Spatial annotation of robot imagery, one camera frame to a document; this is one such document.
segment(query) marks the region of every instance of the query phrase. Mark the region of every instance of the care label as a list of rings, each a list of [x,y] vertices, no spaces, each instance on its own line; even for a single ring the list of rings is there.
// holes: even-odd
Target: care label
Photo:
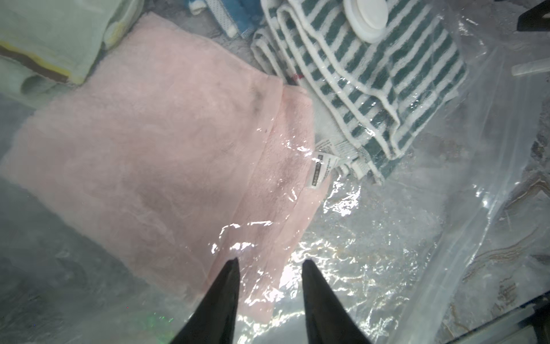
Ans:
[[[315,145],[315,150],[319,152],[329,153],[332,155],[336,155],[337,153],[336,147],[334,146],[334,144],[330,139],[324,139],[317,142],[317,144]]]
[[[319,151],[313,152],[306,185],[313,189],[319,188],[332,169],[338,166],[339,161],[340,158],[336,155]]]

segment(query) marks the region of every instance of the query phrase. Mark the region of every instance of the brown stripe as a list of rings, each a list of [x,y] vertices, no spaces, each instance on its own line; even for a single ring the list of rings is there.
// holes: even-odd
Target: brown stripe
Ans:
[[[67,76],[65,76],[63,74],[59,74],[57,72],[54,72],[52,70],[49,70],[47,68],[42,67],[38,63],[34,62],[34,60],[32,58],[28,57],[25,54],[14,52],[14,51],[11,51],[11,50],[8,50],[8,49],[4,48],[3,46],[0,46],[0,56],[5,56],[5,57],[9,57],[11,59],[14,59],[17,62],[24,65],[25,67],[29,68],[30,70],[33,70],[33,71],[39,73],[40,75],[42,75],[44,77],[47,77],[49,79],[52,79],[53,81],[56,81],[58,83],[65,84],[68,81]]]

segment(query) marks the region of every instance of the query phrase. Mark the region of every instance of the towel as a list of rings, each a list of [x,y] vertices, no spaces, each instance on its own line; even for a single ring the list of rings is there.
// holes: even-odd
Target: towel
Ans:
[[[433,114],[456,97],[466,65],[422,0],[388,0],[379,43],[361,41],[340,0],[262,0],[251,48],[268,74],[309,87],[333,121],[326,135],[361,178],[383,181]]]
[[[184,3],[193,15],[209,8],[229,38],[237,35],[249,38],[263,19],[260,0],[185,0]]]
[[[312,122],[304,90],[148,14],[23,124],[0,174],[167,292],[196,300],[215,261],[254,249],[242,285],[265,269],[268,295],[324,196],[304,188]]]
[[[0,3],[0,90],[37,107],[60,84],[80,85],[103,47],[115,46],[138,18],[144,0],[27,0]],[[28,92],[26,84],[50,84]]]

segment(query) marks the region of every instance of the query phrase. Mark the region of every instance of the pink towel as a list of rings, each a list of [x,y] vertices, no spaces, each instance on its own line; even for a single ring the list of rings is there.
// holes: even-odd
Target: pink towel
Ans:
[[[311,101],[154,15],[81,88],[37,111],[0,174],[166,291],[240,257],[240,313],[273,291],[325,188],[305,188]]]

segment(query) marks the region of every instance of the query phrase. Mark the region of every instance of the green and white striped towel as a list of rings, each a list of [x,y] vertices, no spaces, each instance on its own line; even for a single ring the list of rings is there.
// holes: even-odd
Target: green and white striped towel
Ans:
[[[383,181],[466,77],[456,44],[422,0],[387,0],[376,44],[357,38],[342,0],[261,3],[268,27],[254,34],[256,59],[324,103],[342,137],[335,153],[358,178],[372,171]]]

